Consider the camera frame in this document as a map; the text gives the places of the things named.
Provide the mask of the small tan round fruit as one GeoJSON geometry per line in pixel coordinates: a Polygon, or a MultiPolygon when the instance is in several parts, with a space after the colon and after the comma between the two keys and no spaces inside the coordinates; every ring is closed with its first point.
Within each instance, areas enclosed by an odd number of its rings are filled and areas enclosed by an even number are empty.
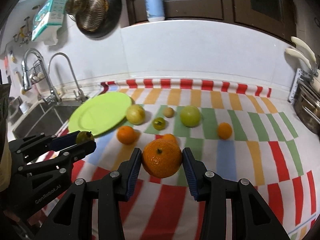
{"type": "Polygon", "coordinates": [[[166,118],[172,118],[174,116],[174,114],[175,114],[175,111],[171,107],[165,107],[165,109],[163,110],[163,115],[166,118]]]}

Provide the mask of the large green apple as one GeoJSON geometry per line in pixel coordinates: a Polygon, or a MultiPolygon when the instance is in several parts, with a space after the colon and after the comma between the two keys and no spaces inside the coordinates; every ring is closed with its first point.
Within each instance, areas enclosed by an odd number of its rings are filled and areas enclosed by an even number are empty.
{"type": "Polygon", "coordinates": [[[195,106],[185,106],[180,111],[180,120],[186,127],[196,127],[201,121],[201,113],[195,106]]]}

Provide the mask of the copper perforated strainer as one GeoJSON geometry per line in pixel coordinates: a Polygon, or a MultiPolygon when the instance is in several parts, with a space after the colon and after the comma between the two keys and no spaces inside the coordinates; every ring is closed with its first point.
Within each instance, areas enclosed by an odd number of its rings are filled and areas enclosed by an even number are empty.
{"type": "Polygon", "coordinates": [[[102,24],[108,11],[107,0],[81,0],[76,23],[81,30],[94,32],[102,24]]]}

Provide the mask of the large stemmed orange mandarin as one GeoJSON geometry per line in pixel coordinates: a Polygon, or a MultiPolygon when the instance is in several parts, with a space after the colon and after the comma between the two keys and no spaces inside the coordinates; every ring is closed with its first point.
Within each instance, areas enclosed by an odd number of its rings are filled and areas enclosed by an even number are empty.
{"type": "Polygon", "coordinates": [[[142,164],[149,175],[163,179],[173,176],[182,164],[182,151],[176,142],[156,139],[142,153],[142,164]]]}

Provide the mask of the black frying pan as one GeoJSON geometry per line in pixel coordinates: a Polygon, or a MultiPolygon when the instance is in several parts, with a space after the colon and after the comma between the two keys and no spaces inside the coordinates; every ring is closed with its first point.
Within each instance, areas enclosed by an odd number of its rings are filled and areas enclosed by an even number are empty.
{"type": "Polygon", "coordinates": [[[107,0],[108,1],[108,11],[106,17],[103,20],[101,26],[94,32],[81,30],[78,26],[78,29],[87,37],[96,39],[102,38],[109,33],[111,33],[114,28],[118,25],[121,11],[122,11],[122,2],[121,0],[107,0]]]}

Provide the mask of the stainless steel pot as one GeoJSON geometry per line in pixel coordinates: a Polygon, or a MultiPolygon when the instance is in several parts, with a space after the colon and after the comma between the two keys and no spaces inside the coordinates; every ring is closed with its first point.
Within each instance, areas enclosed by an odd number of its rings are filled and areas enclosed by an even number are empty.
{"type": "Polygon", "coordinates": [[[297,100],[293,107],[301,122],[312,133],[319,135],[319,96],[300,80],[298,81],[297,100]]]}

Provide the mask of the dark green small tomato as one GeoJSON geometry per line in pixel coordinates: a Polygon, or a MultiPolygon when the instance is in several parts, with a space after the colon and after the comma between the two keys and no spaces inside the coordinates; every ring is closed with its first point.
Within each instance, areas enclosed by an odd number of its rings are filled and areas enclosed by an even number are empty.
{"type": "Polygon", "coordinates": [[[152,121],[152,126],[154,129],[161,131],[166,127],[166,121],[162,117],[157,117],[152,121]]]}

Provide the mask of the colourful checked cloth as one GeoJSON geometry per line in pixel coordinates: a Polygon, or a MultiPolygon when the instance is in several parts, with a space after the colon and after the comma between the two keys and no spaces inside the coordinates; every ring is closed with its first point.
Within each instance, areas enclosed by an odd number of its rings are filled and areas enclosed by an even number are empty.
{"type": "Polygon", "coordinates": [[[144,79],[108,81],[107,92],[127,94],[148,114],[137,126],[132,145],[121,144],[115,132],[97,139],[97,149],[74,164],[72,179],[98,180],[129,159],[135,147],[173,134],[181,148],[222,178],[248,179],[270,206],[291,239],[302,239],[319,215],[319,138],[296,116],[286,99],[272,88],[209,80],[144,79]],[[181,123],[180,111],[195,106],[201,113],[196,127],[181,123]],[[174,109],[172,118],[163,115],[174,109]],[[153,128],[162,117],[165,129],[153,128]],[[217,127],[231,125],[223,140],[217,127]]]}

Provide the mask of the small orange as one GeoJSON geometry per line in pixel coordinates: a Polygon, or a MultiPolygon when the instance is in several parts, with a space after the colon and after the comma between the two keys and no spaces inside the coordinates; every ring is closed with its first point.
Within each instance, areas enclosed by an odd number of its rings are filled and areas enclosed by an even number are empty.
{"type": "Polygon", "coordinates": [[[166,142],[178,145],[178,141],[173,134],[165,134],[162,136],[162,139],[166,142]]]}

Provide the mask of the yellow round fruit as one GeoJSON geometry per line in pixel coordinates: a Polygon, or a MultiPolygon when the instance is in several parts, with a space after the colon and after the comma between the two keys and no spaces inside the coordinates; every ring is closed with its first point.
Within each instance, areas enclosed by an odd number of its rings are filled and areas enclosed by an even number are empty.
{"type": "Polygon", "coordinates": [[[126,110],[126,119],[133,125],[141,125],[145,121],[145,110],[140,105],[131,105],[126,110]]]}

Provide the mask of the brass small ladle pot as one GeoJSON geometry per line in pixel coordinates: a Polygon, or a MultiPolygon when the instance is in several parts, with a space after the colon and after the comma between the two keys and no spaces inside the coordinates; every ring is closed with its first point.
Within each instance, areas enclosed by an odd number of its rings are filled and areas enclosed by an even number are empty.
{"type": "Polygon", "coordinates": [[[69,15],[77,15],[86,9],[88,0],[67,0],[65,11],[69,15]]]}

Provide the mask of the small green fruit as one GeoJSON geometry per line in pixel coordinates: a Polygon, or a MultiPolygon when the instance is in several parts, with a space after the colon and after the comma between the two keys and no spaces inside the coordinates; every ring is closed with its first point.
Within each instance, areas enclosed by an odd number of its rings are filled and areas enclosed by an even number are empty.
{"type": "Polygon", "coordinates": [[[79,134],[76,136],[76,144],[81,144],[83,142],[87,142],[87,141],[95,141],[92,132],[89,131],[81,131],[79,132],[79,134]]]}

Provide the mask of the blue white pump bottle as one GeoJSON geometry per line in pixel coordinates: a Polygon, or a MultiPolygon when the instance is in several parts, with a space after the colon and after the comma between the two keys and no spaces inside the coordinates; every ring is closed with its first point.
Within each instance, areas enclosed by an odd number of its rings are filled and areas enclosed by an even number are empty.
{"type": "Polygon", "coordinates": [[[144,0],[146,8],[146,17],[149,22],[158,22],[165,20],[165,11],[163,0],[144,0]]]}

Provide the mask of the teal white paper package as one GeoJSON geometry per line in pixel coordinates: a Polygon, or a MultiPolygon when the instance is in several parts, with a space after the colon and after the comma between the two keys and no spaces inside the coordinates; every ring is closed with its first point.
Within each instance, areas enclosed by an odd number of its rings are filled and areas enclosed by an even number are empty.
{"type": "Polygon", "coordinates": [[[58,43],[57,31],[62,27],[67,0],[47,0],[33,18],[31,40],[46,46],[58,43]]]}

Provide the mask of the white dish rack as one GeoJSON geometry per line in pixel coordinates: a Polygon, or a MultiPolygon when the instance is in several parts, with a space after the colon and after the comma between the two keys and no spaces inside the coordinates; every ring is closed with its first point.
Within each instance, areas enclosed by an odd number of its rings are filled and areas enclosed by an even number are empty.
{"type": "Polygon", "coordinates": [[[301,68],[297,68],[297,71],[290,89],[290,93],[287,99],[289,103],[294,104],[297,98],[296,92],[298,89],[298,82],[299,81],[308,82],[310,81],[310,79],[311,79],[311,75],[308,72],[302,70],[301,68]]]}

